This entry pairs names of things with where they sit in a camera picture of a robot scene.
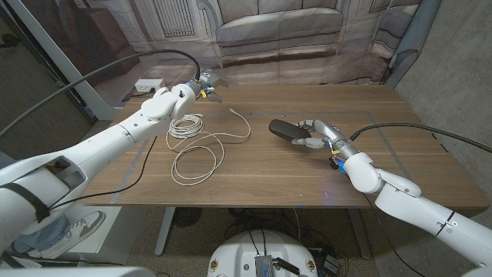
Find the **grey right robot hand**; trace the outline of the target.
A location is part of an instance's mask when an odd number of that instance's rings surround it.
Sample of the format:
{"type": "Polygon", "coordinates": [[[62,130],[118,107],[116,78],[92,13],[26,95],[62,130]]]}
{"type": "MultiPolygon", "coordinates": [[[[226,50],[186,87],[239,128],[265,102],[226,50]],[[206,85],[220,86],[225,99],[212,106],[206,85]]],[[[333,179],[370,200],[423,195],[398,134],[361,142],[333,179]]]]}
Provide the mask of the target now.
{"type": "Polygon", "coordinates": [[[334,155],[339,155],[342,159],[349,159],[360,152],[337,127],[330,123],[318,119],[304,120],[300,121],[297,127],[308,132],[316,131],[323,135],[323,138],[295,138],[291,140],[294,145],[303,145],[310,149],[328,147],[334,155]]]}

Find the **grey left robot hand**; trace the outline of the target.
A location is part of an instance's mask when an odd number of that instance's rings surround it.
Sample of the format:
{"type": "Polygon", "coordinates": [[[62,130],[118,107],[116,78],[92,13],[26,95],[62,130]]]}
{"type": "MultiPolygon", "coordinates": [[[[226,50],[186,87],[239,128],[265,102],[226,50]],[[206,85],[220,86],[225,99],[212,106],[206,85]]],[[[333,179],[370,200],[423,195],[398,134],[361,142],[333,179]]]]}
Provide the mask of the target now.
{"type": "Polygon", "coordinates": [[[206,69],[200,72],[198,77],[192,79],[189,86],[195,93],[196,99],[205,98],[210,102],[222,103],[216,88],[220,86],[227,88],[228,82],[211,69],[206,69]]]}

